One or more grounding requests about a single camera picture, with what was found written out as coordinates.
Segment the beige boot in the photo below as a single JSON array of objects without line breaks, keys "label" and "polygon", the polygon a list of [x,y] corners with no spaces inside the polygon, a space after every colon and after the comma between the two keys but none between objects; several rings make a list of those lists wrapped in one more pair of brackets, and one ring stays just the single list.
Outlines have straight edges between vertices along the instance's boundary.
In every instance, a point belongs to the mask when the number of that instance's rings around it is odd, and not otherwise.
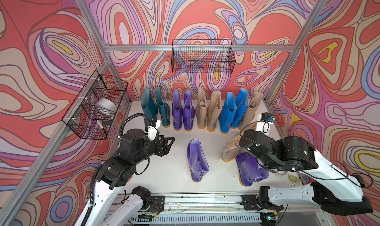
[{"label": "beige boot", "polygon": [[240,147],[239,145],[240,138],[241,138],[240,134],[236,134],[235,136],[233,136],[227,141],[221,153],[221,158],[223,161],[229,162],[233,160],[236,156],[247,152],[246,149]]},{"label": "beige boot", "polygon": [[217,120],[222,111],[222,93],[213,91],[210,98],[210,103],[207,109],[207,130],[214,132],[216,129]]},{"label": "beige boot", "polygon": [[260,106],[260,103],[263,100],[263,97],[264,95],[260,92],[255,91],[253,93],[253,96],[248,103],[248,108],[246,109],[244,116],[239,123],[238,129],[240,131],[253,121],[256,110]]},{"label": "beige boot", "polygon": [[207,118],[207,103],[205,91],[203,88],[198,89],[198,101],[196,106],[196,118],[199,129],[205,129]]}]

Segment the teal boot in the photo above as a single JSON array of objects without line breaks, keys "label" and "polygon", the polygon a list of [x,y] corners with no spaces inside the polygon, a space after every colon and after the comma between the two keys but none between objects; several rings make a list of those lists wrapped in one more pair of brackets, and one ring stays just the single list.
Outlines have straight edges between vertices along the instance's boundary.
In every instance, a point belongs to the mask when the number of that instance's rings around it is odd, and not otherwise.
[{"label": "teal boot", "polygon": [[157,106],[152,98],[150,89],[147,87],[143,90],[141,96],[141,107],[143,113],[147,116],[147,118],[156,119],[157,118]]},{"label": "teal boot", "polygon": [[161,88],[155,87],[154,94],[155,94],[155,99],[156,99],[156,104],[159,110],[159,114],[161,117],[162,126],[165,128],[169,128],[171,124],[170,108],[162,96]]}]

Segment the dark purple boot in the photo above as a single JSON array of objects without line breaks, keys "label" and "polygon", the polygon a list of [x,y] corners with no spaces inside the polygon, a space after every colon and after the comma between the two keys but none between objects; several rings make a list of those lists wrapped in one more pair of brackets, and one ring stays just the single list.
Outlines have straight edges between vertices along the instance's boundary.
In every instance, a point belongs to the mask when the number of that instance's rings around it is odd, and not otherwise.
[{"label": "dark purple boot", "polygon": [[191,131],[194,124],[195,109],[192,103],[192,92],[186,90],[184,93],[183,123],[186,131]]},{"label": "dark purple boot", "polygon": [[173,127],[176,131],[179,131],[182,129],[183,106],[181,104],[180,93],[177,89],[173,90],[172,100]]}]

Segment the blue boot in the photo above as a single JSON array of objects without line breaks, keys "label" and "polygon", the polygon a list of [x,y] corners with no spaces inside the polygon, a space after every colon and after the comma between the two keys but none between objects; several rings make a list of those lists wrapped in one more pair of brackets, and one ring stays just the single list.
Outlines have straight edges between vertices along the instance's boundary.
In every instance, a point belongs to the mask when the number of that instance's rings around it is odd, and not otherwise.
[{"label": "blue boot", "polygon": [[222,134],[227,134],[229,132],[236,110],[235,95],[232,92],[228,92],[219,117],[220,132]]},{"label": "blue boot", "polygon": [[236,129],[239,126],[239,123],[247,110],[248,100],[249,100],[248,90],[245,88],[241,88],[235,100],[237,110],[235,112],[233,121],[231,122],[231,125],[230,125],[232,129]]}]

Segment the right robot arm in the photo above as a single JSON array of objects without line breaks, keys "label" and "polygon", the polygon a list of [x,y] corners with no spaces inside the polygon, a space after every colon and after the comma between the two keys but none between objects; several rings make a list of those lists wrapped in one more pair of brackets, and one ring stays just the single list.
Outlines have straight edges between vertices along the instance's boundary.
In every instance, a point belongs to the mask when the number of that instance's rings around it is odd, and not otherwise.
[{"label": "right robot arm", "polygon": [[362,175],[341,170],[301,137],[288,136],[276,141],[263,132],[249,129],[241,133],[239,144],[268,170],[297,172],[313,179],[312,183],[300,187],[260,187],[255,198],[256,209],[282,210],[284,205],[301,204],[318,206],[339,216],[374,211],[363,193],[366,186]]}]

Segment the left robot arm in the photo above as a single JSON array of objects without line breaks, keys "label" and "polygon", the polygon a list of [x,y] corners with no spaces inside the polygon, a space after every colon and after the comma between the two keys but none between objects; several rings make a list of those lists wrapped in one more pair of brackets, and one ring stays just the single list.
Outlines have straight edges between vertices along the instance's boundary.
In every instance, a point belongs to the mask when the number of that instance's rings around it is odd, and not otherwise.
[{"label": "left robot arm", "polygon": [[153,155],[165,156],[169,153],[174,137],[159,135],[151,141],[143,137],[122,138],[120,148],[111,158],[95,171],[90,183],[90,199],[79,216],[77,226],[122,226],[137,212],[148,213],[152,218],[164,209],[164,196],[152,196],[150,190],[135,187],[131,194],[109,218],[106,217],[116,197],[122,193],[133,175],[137,175],[137,165],[150,160]]}]

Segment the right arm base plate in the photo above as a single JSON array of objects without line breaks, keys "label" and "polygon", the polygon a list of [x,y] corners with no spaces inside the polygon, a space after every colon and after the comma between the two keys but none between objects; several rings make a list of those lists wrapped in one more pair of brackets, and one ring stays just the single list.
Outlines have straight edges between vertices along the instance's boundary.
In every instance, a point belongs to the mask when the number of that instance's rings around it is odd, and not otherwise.
[{"label": "right arm base plate", "polygon": [[256,194],[243,194],[241,196],[242,203],[245,211],[262,211],[262,210],[275,210],[282,211],[284,210],[283,205],[277,206],[269,202],[268,197],[261,197]]}]

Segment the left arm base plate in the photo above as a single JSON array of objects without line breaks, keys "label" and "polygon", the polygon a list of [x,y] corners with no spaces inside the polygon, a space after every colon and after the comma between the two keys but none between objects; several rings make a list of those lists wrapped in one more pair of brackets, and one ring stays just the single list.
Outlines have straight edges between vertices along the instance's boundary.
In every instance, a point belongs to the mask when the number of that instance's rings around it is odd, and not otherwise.
[{"label": "left arm base plate", "polygon": [[153,195],[143,200],[141,212],[152,212],[159,214],[164,210],[165,196]]}]

